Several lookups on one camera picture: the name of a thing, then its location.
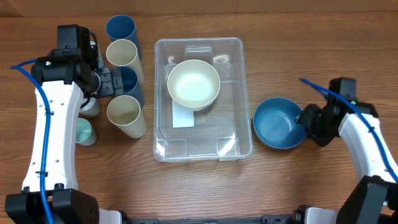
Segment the grey small cup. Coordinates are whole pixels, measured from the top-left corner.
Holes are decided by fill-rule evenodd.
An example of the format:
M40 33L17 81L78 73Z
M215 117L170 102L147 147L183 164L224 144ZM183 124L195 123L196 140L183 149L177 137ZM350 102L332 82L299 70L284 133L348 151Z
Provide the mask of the grey small cup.
M83 99L83 104L80 108L80 114L93 118L95 116L98 116L99 113L100 113L100 105L96 98Z

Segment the dark blue bowl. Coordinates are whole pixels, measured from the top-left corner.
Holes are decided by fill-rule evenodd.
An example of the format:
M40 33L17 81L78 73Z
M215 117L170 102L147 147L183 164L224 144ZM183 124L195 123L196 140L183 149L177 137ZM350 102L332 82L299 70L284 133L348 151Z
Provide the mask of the dark blue bowl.
M296 122L301 112L301 107L287 98L275 97L263 101L252 119L256 136L273 149L297 147L307 137L304 127Z

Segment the cream bowl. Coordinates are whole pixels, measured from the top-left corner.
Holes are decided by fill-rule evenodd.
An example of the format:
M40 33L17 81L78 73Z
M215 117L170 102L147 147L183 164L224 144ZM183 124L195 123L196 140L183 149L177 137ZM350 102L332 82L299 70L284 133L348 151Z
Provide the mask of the cream bowl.
M209 63L191 59L177 64L167 79L170 97L177 95L219 95L221 79L215 67Z
M193 95L177 95L172 99L183 108L192 111L200 111L209 107L218 97L218 95L204 95L204 94L193 94Z

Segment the light blue small cup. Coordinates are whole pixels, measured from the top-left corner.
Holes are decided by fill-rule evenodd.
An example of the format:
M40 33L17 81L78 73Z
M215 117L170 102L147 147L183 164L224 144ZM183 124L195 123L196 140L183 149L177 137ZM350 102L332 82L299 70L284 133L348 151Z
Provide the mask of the light blue small cup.
M103 68L104 67L104 60L103 60L103 56L101 54L101 48L99 47L98 44L95 44L95 41L90 41L90 47L92 49L96 49L97 50L97 54L98 54L98 67L99 68Z

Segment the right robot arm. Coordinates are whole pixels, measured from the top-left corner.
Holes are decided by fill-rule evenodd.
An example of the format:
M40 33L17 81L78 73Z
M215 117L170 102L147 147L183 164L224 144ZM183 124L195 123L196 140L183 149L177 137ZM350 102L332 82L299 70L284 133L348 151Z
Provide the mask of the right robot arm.
M341 138L358 184L340 209L301 205L291 215L291 223L397 223L397 164L382 136L374 105L358 101L356 80L351 78L332 79L328 88L305 78L301 81L321 93L326 105L307 105L297 124L319 146Z

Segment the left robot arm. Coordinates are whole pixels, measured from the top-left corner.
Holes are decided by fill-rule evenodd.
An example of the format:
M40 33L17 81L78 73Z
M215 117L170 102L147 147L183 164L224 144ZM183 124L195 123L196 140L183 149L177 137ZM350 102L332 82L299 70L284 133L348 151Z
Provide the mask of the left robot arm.
M57 47L29 61L26 77L35 86L37 120L27 175L18 194L6 197L15 223L128 223L120 210L105 210L80 192L75 141L81 107L93 98L124 93L119 72L100 67L98 41L86 27L57 28Z

